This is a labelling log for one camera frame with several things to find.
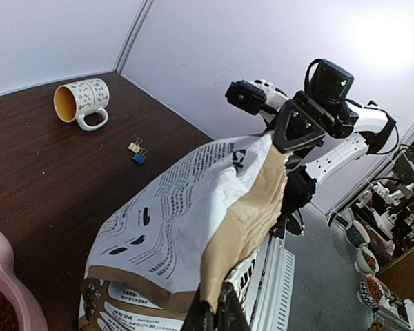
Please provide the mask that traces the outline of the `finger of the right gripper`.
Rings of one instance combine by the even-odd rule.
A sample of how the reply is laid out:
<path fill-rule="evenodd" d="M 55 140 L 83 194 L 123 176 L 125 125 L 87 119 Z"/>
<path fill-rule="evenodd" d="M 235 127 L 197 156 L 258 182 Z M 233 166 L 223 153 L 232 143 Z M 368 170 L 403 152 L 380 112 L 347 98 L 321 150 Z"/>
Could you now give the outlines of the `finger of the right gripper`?
<path fill-rule="evenodd" d="M 280 108 L 273 133 L 273 145 L 283 154 L 313 148 L 325 131 L 295 101 Z"/>

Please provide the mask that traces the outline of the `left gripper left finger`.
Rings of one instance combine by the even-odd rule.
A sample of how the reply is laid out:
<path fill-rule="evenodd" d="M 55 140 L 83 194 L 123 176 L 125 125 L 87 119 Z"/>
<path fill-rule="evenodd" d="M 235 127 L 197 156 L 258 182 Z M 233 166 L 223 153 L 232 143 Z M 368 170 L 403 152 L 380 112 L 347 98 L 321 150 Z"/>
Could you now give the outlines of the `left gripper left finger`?
<path fill-rule="evenodd" d="M 207 301 L 194 299 L 181 331 L 213 331 L 215 313 Z"/>

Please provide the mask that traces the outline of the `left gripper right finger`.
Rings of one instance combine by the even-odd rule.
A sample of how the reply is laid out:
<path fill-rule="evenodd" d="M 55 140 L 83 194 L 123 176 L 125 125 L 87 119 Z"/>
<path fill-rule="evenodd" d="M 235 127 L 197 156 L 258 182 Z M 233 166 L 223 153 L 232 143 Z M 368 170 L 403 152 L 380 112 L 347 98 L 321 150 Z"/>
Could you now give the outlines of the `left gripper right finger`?
<path fill-rule="evenodd" d="M 223 283 L 221 287 L 217 309 L 217 329 L 220 331 L 250 330 L 232 283 Z"/>

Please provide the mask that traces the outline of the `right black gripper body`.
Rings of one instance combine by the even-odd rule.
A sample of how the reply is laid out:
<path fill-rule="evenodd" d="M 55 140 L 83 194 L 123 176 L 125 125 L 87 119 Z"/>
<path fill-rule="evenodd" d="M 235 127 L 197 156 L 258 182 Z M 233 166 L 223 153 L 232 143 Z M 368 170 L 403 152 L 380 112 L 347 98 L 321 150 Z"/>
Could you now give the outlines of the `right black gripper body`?
<path fill-rule="evenodd" d="M 332 138 L 346 138 L 353 133 L 354 114 L 345 101 L 322 106 L 304 91 L 297 92 L 293 101 Z"/>

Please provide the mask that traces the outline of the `dog food bag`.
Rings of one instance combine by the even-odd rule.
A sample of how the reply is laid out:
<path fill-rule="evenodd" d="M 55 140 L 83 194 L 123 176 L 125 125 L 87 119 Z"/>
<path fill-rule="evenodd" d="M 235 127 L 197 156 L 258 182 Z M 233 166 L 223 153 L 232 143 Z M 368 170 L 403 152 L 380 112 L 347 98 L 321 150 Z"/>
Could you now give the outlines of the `dog food bag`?
<path fill-rule="evenodd" d="M 80 330 L 179 330 L 194 295 L 218 305 L 228 273 L 279 217 L 287 176 L 272 134 L 204 144 L 100 227 L 81 282 Z"/>

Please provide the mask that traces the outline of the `blue binder clip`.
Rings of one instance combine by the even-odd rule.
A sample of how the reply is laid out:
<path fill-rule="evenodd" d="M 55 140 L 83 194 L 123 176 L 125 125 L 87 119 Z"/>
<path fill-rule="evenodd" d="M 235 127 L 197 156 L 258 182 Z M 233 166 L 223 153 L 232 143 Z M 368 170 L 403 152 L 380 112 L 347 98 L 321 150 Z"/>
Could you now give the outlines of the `blue binder clip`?
<path fill-rule="evenodd" d="M 140 151 L 134 153 L 132 160 L 139 166 L 142 166 L 146 160 L 146 153 L 147 149 L 142 148 Z"/>

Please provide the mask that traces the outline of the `yellow binder clip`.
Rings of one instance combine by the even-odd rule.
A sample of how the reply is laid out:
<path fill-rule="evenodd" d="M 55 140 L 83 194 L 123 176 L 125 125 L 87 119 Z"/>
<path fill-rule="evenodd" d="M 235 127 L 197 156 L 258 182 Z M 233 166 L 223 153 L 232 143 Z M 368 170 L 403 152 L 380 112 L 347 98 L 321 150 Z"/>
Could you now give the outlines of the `yellow binder clip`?
<path fill-rule="evenodd" d="M 138 154 L 141 152 L 141 143 L 142 143 L 142 139 L 137 137 L 135 142 L 130 142 L 130 144 L 128 145 L 128 149 L 129 151 Z"/>

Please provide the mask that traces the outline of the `pink double pet bowl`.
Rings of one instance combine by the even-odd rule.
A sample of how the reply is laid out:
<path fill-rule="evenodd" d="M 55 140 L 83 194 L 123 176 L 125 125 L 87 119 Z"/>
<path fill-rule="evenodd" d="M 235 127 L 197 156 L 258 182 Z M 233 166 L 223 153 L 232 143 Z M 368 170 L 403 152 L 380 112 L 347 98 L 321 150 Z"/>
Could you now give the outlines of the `pink double pet bowl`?
<path fill-rule="evenodd" d="M 14 251 L 0 232 L 0 292 L 12 304 L 20 330 L 43 331 L 48 324 L 35 296 L 19 280 L 14 271 Z"/>

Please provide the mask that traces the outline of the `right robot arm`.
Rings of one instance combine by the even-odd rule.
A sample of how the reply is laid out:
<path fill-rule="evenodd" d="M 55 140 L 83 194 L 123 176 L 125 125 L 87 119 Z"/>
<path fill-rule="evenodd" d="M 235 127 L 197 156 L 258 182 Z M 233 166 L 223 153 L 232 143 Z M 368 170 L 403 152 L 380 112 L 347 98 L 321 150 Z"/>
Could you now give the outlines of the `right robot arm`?
<path fill-rule="evenodd" d="M 395 128 L 395 120 L 379 106 L 347 99 L 353 82 L 353 75 L 345 69 L 329 60 L 315 59 L 307 68 L 304 89 L 279 109 L 273 145 L 281 153 L 314 148 L 327 136 L 341 141 L 303 167 L 316 186 L 351 161 L 379 152 Z"/>

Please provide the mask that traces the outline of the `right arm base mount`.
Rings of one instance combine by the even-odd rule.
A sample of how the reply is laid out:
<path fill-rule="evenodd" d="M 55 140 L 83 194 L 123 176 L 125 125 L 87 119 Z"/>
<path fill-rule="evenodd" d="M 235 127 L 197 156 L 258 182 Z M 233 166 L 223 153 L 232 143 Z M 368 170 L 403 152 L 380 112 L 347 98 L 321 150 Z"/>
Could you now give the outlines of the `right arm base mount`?
<path fill-rule="evenodd" d="M 317 179 L 312 178 L 304 166 L 288 173 L 281 214 L 277 218 L 277 223 L 270 229 L 272 236 L 283 239 L 286 232 L 295 236 L 304 235 L 304 221 L 299 209 L 311 201 L 316 184 Z"/>

